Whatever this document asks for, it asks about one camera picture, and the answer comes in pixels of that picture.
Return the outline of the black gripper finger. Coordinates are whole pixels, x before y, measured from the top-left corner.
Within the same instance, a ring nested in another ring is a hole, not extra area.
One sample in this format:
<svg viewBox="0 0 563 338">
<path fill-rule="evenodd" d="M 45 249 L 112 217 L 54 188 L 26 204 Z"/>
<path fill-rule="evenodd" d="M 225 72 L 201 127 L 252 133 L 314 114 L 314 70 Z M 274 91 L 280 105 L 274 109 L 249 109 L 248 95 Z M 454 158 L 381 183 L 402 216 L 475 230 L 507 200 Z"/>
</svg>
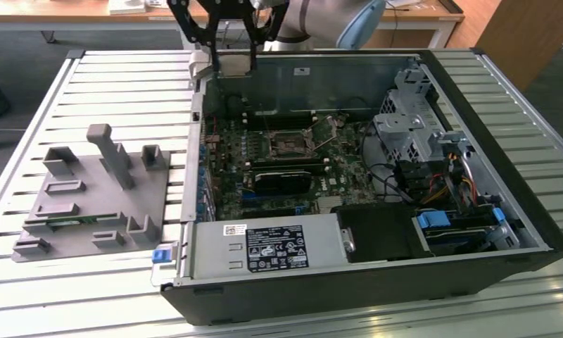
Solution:
<svg viewBox="0 0 563 338">
<path fill-rule="evenodd" d="M 201 27 L 192 17 L 189 10 L 190 1 L 169 0 L 166 4 L 186 39 L 192 43 L 208 47 L 212 56 L 213 70 L 217 72 L 218 53 L 216 48 L 216 35 L 218 28 L 218 2 L 198 1 L 198 4 L 208 13 L 208 23 L 205 27 Z"/>
<path fill-rule="evenodd" d="M 262 26 L 257 23 L 257 11 L 269 9 L 269 19 Z M 244 21 L 245 30 L 250 38 L 250 71 L 257 69 L 257 47 L 266 42 L 273 42 L 278 36 L 285 14 L 288 12 L 286 1 L 241 1 L 240 18 Z"/>
</svg>

